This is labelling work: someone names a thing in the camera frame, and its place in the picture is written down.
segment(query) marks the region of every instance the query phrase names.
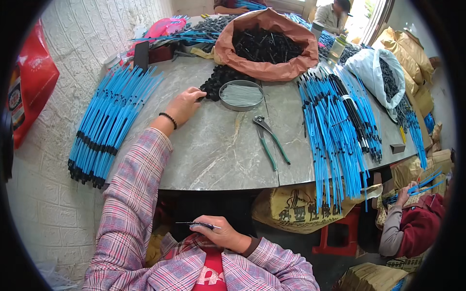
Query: red stool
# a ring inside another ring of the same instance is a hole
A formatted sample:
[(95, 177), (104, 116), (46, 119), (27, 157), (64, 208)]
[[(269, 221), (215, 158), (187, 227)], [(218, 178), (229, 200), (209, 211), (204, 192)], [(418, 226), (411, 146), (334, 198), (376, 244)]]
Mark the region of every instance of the red stool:
[(349, 228), (348, 236), (345, 238), (346, 246), (330, 247), (327, 245), (329, 236), (329, 226), (322, 228), (321, 244), (318, 247), (312, 247), (313, 254), (330, 254), (338, 256), (353, 257), (356, 255), (357, 249), (357, 224), (359, 220), (360, 207), (354, 207), (345, 218), (335, 221), (334, 223), (346, 224)]

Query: green pliers handle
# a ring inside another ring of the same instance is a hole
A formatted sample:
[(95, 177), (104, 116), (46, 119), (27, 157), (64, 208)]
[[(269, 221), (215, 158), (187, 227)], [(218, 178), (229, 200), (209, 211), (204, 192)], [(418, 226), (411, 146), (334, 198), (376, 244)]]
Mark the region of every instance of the green pliers handle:
[(264, 147), (265, 152), (267, 153), (268, 159), (272, 163), (272, 167), (274, 168), (274, 172), (275, 172), (277, 170), (277, 164), (275, 163), (274, 158), (272, 158), (272, 154), (268, 150), (267, 144), (265, 143), (265, 138), (261, 137), (260, 142), (262, 143), (262, 146)]
[(290, 160), (288, 159), (287, 154), (285, 154), (285, 150), (283, 150), (283, 148), (281, 147), (281, 144), (280, 144), (280, 142), (278, 141), (278, 138), (277, 138), (277, 136), (275, 135), (275, 133), (272, 134), (272, 138), (274, 139), (275, 143), (278, 145), (278, 148), (280, 149), (281, 155), (282, 155), (283, 158), (285, 159), (285, 162), (287, 162), (288, 165), (291, 165), (291, 162), (290, 162)]

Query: hand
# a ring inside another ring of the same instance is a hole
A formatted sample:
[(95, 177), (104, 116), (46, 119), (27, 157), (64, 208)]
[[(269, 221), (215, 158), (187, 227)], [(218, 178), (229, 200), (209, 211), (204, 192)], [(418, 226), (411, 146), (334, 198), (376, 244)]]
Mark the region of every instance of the hand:
[(241, 6), (239, 8), (234, 9), (234, 11), (235, 12), (233, 12), (232, 14), (243, 14), (249, 12), (249, 9), (246, 6)]
[(411, 181), (411, 183), (404, 187), (404, 188), (401, 188), (400, 191), (398, 191), (398, 200), (397, 202), (395, 203), (395, 205), (399, 205), (401, 207), (404, 206), (404, 204), (408, 201), (409, 199), (409, 194), (408, 194), (408, 190), (414, 186), (416, 186), (417, 183), (415, 181)]
[(189, 87), (170, 101), (165, 109), (165, 113), (170, 115), (176, 121), (177, 125), (182, 125), (188, 121), (201, 106), (196, 100), (205, 95), (207, 95), (206, 92), (202, 92), (196, 87)]
[[(186, 91), (170, 101), (165, 113), (170, 115), (176, 121), (177, 125), (182, 125), (193, 116), (196, 110), (201, 106), (196, 100), (206, 94), (206, 92), (202, 92), (198, 88), (189, 87)], [(150, 127), (160, 130), (166, 136), (170, 136), (175, 128), (173, 122), (163, 115), (154, 119)]]
[(205, 226), (192, 226), (192, 231), (200, 232), (211, 240), (214, 244), (230, 249), (239, 254), (244, 253), (251, 245), (251, 238), (235, 231), (228, 221), (221, 216), (202, 215), (194, 220), (195, 222), (204, 222), (212, 224), (222, 229), (214, 228), (213, 230)]

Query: marble table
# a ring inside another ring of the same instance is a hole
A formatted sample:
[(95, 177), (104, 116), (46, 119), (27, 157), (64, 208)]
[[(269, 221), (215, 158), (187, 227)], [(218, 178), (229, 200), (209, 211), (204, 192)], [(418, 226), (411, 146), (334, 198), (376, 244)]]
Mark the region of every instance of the marble table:
[[(174, 62), (155, 64), (156, 73), (165, 79), (147, 101), (134, 121), (110, 169), (110, 181), (118, 164), (151, 120), (168, 102), (190, 86), (199, 87), (211, 75), (215, 63), (200, 57), (178, 57)], [(238, 190), (272, 188), (314, 181), (309, 140), (304, 138), (302, 102), (295, 82), (261, 82), (264, 102), (247, 112), (225, 108), (220, 102), (203, 100), (202, 107), (171, 136), (174, 151), (164, 170), (161, 189)], [(390, 144), (403, 143), (399, 129), (385, 109), (370, 98), (375, 117), (380, 115), (383, 141), (382, 163), (374, 163), (366, 154), (369, 169), (394, 163), (416, 154), (410, 135), (405, 151), (392, 154)], [(269, 149), (277, 162), (273, 172), (262, 148), (253, 118), (263, 115), (277, 135), (288, 158), (287, 165), (272, 138), (265, 134)]]

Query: elderly woman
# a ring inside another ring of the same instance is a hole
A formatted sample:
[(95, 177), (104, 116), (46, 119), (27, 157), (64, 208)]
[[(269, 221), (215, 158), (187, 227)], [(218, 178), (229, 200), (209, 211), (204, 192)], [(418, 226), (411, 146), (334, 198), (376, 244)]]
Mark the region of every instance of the elderly woman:
[(411, 181), (402, 188), (397, 202), (388, 211), (379, 246), (379, 253), (383, 256), (419, 256), (435, 242), (452, 185), (445, 197), (439, 193), (424, 194), (417, 203), (405, 205), (409, 199), (408, 189), (415, 185), (417, 183)]
[(168, 137), (205, 95), (191, 87), (175, 97), (119, 165), (104, 192), (84, 290), (319, 290), (305, 258), (265, 238), (242, 235), (223, 217), (198, 217), (220, 229), (194, 226), (180, 242), (168, 233), (159, 261), (144, 268), (160, 177), (173, 151)]

